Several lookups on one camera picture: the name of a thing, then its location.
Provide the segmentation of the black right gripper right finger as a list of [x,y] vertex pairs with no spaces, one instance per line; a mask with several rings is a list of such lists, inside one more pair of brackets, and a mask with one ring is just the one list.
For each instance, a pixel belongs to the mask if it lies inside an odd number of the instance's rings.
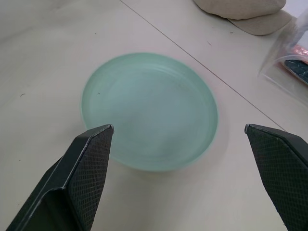
[[289,231],[308,229],[308,144],[299,136],[246,124],[263,186]]

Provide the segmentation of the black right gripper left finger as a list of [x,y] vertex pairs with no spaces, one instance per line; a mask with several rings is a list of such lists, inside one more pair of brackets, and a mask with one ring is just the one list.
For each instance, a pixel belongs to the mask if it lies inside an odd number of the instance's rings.
[[89,231],[103,192],[114,128],[75,137],[42,176],[7,230]]

